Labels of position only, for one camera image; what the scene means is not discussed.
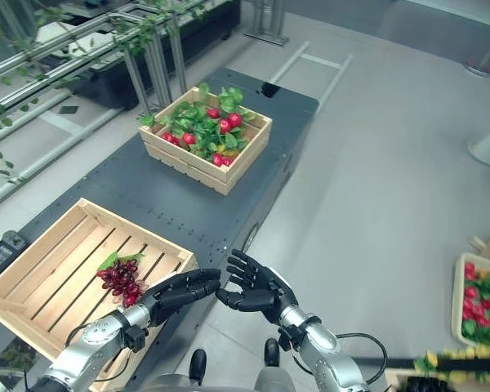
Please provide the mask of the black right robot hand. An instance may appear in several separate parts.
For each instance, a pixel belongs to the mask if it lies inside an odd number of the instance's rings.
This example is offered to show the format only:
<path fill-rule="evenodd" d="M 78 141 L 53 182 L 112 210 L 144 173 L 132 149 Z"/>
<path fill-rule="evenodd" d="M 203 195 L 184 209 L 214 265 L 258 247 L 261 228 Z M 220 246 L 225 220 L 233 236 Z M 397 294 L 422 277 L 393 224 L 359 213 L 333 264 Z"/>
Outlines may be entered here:
<path fill-rule="evenodd" d="M 279 326 L 282 312 L 299 305 L 290 286 L 271 268 L 238 249 L 232 250 L 227 261 L 229 281 L 238 285 L 241 291 L 220 288 L 216 298 L 232 310 L 261 312 L 268 322 Z"/>

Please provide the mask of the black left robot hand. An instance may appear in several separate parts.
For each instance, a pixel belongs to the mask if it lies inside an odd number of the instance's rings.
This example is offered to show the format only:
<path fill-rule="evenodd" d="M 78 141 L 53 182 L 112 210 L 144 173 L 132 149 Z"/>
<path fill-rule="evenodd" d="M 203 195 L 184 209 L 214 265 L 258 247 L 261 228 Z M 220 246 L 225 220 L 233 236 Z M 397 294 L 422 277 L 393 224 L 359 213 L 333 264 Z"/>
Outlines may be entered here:
<path fill-rule="evenodd" d="M 220 269 L 193 269 L 150 287 L 140 304 L 149 311 L 149 326 L 157 327 L 183 306 L 202 300 L 220 288 Z"/>

